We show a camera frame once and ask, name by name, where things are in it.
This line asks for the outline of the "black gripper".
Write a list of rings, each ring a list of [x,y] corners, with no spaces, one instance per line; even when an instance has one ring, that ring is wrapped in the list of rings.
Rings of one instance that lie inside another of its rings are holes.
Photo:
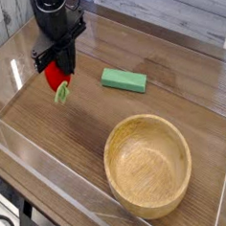
[[[66,6],[54,12],[45,12],[34,6],[39,35],[32,47],[32,59],[38,73],[42,73],[52,61],[66,76],[75,73],[75,42],[86,29],[83,15],[81,6],[75,10]]]

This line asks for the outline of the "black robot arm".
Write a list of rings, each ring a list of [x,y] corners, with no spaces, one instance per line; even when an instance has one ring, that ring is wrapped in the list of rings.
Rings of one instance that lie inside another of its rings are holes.
[[[86,30],[81,0],[30,0],[38,39],[32,59],[38,73],[54,63],[66,76],[74,74],[78,37]]]

